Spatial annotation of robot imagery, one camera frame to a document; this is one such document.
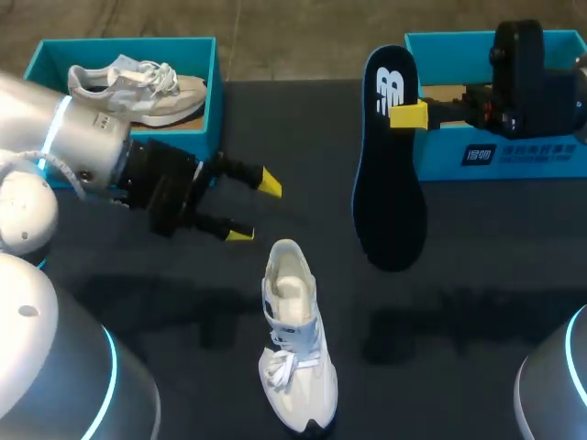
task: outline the insole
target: insole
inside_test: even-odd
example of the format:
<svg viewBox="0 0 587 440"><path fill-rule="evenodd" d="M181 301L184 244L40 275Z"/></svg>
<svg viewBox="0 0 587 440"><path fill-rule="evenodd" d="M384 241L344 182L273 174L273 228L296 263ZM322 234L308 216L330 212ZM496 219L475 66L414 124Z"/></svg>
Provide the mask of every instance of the insole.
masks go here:
<svg viewBox="0 0 587 440"><path fill-rule="evenodd" d="M413 159L415 129L391 130L388 109L417 99L410 52L400 46L375 50L363 78L363 142L352 213L363 251L380 270L409 268L426 241L426 202Z"/></svg>
<svg viewBox="0 0 587 440"><path fill-rule="evenodd" d="M276 318L287 325L302 325L312 316L307 286L294 276L277 279Z"/></svg>

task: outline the white shoelace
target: white shoelace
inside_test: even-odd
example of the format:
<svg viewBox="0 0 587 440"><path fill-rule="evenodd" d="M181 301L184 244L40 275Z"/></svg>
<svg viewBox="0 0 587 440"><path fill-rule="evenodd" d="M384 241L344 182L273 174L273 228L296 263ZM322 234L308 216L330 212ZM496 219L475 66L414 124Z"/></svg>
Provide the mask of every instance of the white shoelace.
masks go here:
<svg viewBox="0 0 587 440"><path fill-rule="evenodd" d="M151 97L159 92L166 94L178 90L179 81L177 79L177 73L166 62L158 64L153 61L142 61L139 67L142 71L144 69L144 73L147 75L147 79L142 82L139 87L147 87L150 85L155 86L155 90Z"/></svg>
<svg viewBox="0 0 587 440"><path fill-rule="evenodd" d="M308 356L304 356L304 360L300 360L297 353L293 351L291 344L280 340L275 331L271 332L271 340L282 348L273 354L269 365L264 371L265 379L275 388L287 387L297 369L308 369L320 363L320 352L317 350L312 351Z"/></svg>

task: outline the cable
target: cable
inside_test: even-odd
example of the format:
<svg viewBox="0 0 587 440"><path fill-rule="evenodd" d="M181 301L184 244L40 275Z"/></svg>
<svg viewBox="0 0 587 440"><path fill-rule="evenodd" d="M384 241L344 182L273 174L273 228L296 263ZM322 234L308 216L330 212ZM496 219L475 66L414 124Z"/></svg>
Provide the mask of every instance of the cable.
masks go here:
<svg viewBox="0 0 587 440"><path fill-rule="evenodd" d="M17 153L17 158L24 160L46 160L50 165L52 165L54 168L61 172L63 177L65 177L65 179L67 179L67 182L69 182L70 185L73 187L77 196L81 200L85 200L86 194L82 184L80 183L80 180L72 171L72 169L69 166L67 166L67 164L63 162L61 159L57 159L55 156L52 156L48 153L43 153L42 151L35 150Z"/></svg>

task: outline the white sneaker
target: white sneaker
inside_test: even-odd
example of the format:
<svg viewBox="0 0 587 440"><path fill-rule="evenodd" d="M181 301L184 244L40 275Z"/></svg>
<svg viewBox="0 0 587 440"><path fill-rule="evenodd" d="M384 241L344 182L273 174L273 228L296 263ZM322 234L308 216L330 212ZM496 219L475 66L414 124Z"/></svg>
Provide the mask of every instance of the white sneaker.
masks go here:
<svg viewBox="0 0 587 440"><path fill-rule="evenodd" d="M273 245L261 284L272 344L259 374L273 410L291 430L320 435L334 419L337 372L330 361L316 301L316 280L292 240Z"/></svg>
<svg viewBox="0 0 587 440"><path fill-rule="evenodd" d="M68 88L77 101L150 127L185 119L202 106L207 93L201 78L178 75L167 63L125 55L103 69L71 66Z"/></svg>

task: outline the yellow clamp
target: yellow clamp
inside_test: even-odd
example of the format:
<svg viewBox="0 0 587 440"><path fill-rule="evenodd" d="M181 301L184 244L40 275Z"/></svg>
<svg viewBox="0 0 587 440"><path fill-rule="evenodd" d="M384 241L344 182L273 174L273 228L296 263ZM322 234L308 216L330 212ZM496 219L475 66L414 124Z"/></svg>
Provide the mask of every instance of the yellow clamp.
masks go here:
<svg viewBox="0 0 587 440"><path fill-rule="evenodd" d="M428 104L418 99L417 104L389 107L391 128L423 128L428 130Z"/></svg>

